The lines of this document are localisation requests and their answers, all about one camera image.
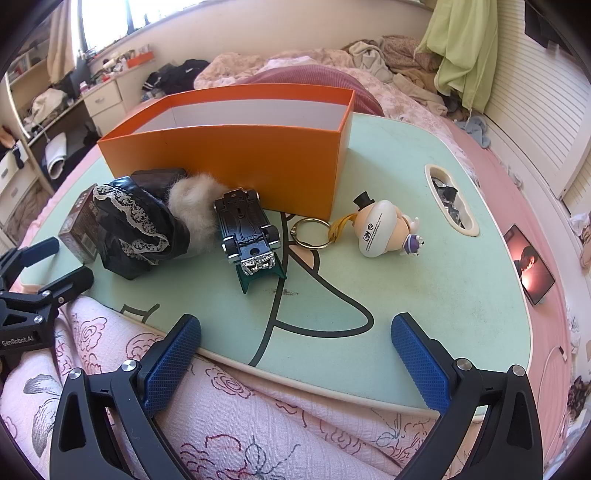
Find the person on screen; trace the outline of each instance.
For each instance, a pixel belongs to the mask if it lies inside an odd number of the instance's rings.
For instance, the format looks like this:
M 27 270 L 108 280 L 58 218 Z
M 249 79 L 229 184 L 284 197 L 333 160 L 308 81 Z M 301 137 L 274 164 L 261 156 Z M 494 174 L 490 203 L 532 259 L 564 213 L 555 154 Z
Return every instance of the person on screen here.
M 519 260 L 514 260 L 513 263 L 515 264 L 515 268 L 517 269 L 517 274 L 519 275 L 519 279 L 524 272 L 527 272 L 534 264 L 538 261 L 540 256 L 538 252 L 535 251 L 535 248 L 531 245 L 528 245 L 523 249 L 521 252 L 521 258 Z

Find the yellow strap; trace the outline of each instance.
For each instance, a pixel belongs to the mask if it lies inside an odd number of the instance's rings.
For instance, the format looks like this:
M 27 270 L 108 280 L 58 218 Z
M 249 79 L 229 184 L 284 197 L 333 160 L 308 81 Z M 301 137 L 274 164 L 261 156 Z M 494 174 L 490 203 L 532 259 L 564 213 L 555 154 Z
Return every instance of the yellow strap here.
M 343 218 L 334 221 L 329 228 L 329 241 L 332 243 L 336 242 L 339 239 L 340 234 L 343 232 L 343 228 L 345 228 L 345 225 L 347 225 L 347 222 L 349 220 L 354 222 L 356 218 L 357 213 L 351 213 L 350 215 L 344 216 Z

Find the barcode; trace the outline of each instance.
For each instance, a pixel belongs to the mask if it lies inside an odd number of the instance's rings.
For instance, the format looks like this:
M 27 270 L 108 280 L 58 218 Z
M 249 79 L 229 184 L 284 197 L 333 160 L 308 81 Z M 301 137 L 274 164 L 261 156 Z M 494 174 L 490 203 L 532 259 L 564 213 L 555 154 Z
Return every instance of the barcode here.
M 82 235 L 82 246 L 88 250 L 91 257 L 96 255 L 96 245 L 86 234 Z

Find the window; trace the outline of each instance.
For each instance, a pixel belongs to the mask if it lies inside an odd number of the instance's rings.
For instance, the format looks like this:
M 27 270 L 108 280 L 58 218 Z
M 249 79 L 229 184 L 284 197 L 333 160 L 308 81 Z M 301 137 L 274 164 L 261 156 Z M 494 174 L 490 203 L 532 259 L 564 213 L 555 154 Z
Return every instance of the window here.
M 100 51 L 138 28 L 204 0 L 82 0 L 88 49 Z

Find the orange container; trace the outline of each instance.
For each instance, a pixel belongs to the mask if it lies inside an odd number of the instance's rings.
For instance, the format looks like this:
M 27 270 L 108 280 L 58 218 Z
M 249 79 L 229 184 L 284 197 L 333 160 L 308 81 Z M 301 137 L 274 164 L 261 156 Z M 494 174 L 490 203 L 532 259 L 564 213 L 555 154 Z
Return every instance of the orange container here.
M 146 53 L 141 53 L 137 56 L 135 56 L 132 59 L 129 59 L 127 61 L 127 66 L 132 69 L 133 67 L 137 67 L 138 65 L 142 65 L 143 63 L 146 63 L 147 61 L 150 61 L 154 58 L 154 52 L 153 51 L 147 51 Z
M 115 178 L 180 167 L 263 208 L 329 220 L 352 120 L 352 90 L 252 84 L 170 95 L 99 140 Z

